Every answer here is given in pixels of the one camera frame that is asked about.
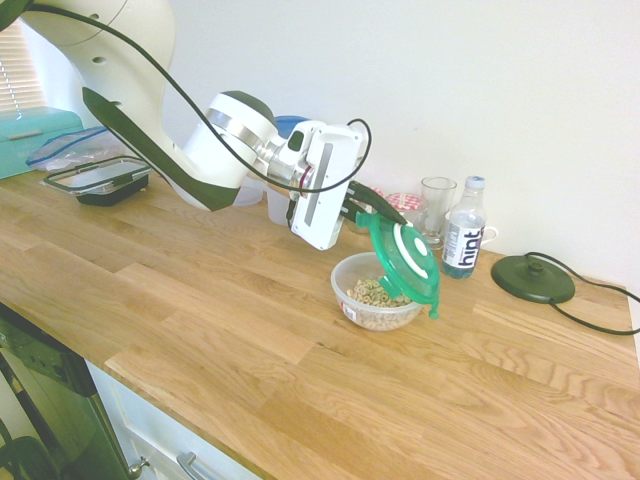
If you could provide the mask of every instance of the teal box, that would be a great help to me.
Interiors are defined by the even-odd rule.
[[[80,117],[50,107],[0,114],[0,178],[28,172],[25,161],[47,140],[82,130]]]

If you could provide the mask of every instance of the plastic bag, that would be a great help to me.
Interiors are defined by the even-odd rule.
[[[53,172],[120,155],[135,156],[105,127],[94,127],[52,138],[26,163],[34,170]]]

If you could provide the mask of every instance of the clear glass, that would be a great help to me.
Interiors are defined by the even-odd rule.
[[[431,250],[440,250],[444,245],[444,217],[451,209],[457,186],[455,181],[446,177],[422,179],[422,208],[425,213],[419,226]]]

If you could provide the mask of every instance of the food container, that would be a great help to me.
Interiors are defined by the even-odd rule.
[[[278,225],[289,225],[287,211],[289,210],[289,197],[276,192],[267,186],[267,212],[269,220]]]
[[[233,201],[234,207],[248,207],[262,201],[264,196],[264,184],[259,180],[245,177],[240,185],[240,191]]]
[[[331,272],[331,286],[345,316],[367,330],[387,332],[403,327],[413,320],[422,305],[412,302],[402,307],[374,307],[360,303],[347,295],[358,280],[377,280],[385,274],[374,252],[359,253],[342,260]]]
[[[300,117],[298,115],[281,115],[276,117],[276,128],[278,129],[278,135],[282,138],[289,138],[293,129],[300,122],[309,120],[306,117]]]
[[[146,187],[150,172],[142,160],[121,156],[54,173],[43,182],[74,195],[80,203],[112,206]]]

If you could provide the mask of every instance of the cabinet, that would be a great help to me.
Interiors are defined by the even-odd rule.
[[[144,456],[151,464],[143,469],[142,480],[259,480],[98,367],[87,365],[128,463]],[[193,476],[178,463],[179,456],[184,463],[191,454]]]

